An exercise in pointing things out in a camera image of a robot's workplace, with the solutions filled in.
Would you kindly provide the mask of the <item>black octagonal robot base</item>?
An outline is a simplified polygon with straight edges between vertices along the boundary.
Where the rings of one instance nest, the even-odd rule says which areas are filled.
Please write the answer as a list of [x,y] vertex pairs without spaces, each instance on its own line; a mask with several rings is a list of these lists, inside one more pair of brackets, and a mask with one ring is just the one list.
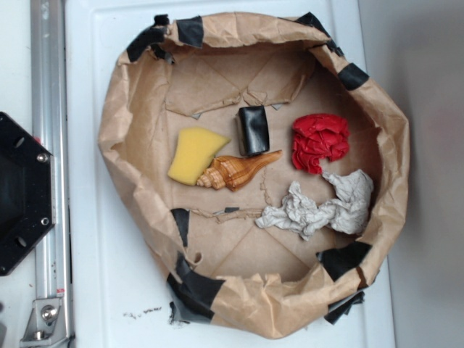
[[53,155],[1,113],[1,275],[54,227]]

